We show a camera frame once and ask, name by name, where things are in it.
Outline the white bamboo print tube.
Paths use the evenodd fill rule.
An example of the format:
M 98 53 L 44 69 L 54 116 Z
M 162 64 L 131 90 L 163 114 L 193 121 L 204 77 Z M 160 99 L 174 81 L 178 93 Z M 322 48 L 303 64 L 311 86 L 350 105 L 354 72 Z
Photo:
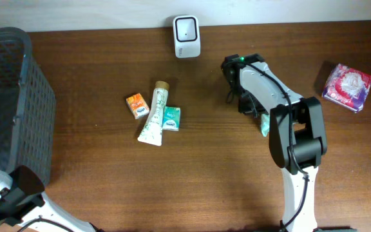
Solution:
M 154 146 L 162 145 L 162 121 L 167 104 L 169 84 L 157 81 L 153 91 L 150 113 L 137 140 Z

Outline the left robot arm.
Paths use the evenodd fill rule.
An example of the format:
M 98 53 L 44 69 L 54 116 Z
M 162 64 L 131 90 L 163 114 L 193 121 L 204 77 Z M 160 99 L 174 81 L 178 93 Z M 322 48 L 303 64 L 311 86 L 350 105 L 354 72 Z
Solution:
M 0 226 L 19 226 L 21 231 L 97 232 L 101 229 L 81 221 L 53 202 L 44 184 L 28 167 L 7 174 L 0 170 Z

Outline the teal pocket tissue pack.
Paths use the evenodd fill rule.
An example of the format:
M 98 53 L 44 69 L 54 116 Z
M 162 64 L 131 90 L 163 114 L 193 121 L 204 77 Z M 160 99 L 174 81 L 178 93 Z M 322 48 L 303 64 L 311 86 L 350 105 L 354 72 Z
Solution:
M 180 129 L 180 116 L 180 108 L 166 106 L 164 109 L 162 129 L 168 131 L 178 131 Z

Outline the purple red tissue pack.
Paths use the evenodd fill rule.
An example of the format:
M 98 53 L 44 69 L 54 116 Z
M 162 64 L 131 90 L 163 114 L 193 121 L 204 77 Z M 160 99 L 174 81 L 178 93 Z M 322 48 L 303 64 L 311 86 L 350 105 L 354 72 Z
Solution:
M 363 109 L 370 88 L 370 74 L 337 64 L 325 83 L 322 97 L 357 113 Z

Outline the orange pocket tissue pack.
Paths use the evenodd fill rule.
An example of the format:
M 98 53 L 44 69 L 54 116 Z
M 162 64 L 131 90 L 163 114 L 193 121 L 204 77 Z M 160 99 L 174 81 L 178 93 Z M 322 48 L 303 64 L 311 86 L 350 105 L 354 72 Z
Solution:
M 140 93 L 128 97 L 126 103 L 135 119 L 139 119 L 149 113 L 149 106 Z

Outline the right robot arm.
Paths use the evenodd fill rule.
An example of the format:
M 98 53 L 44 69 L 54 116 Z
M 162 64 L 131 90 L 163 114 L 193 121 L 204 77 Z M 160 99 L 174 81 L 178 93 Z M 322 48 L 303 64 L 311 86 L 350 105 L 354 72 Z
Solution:
M 284 212 L 280 231 L 321 231 L 314 213 L 314 190 L 327 136 L 320 101 L 284 85 L 259 54 L 226 57 L 221 70 L 238 96 L 238 111 L 269 116 L 269 150 L 283 176 Z

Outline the teal wet wipes pack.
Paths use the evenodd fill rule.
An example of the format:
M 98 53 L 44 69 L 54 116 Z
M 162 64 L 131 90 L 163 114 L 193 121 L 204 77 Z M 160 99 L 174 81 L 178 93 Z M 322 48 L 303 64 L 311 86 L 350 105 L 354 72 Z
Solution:
M 262 114 L 261 115 L 261 124 L 260 124 L 261 133 L 264 137 L 268 136 L 270 131 L 270 115 Z

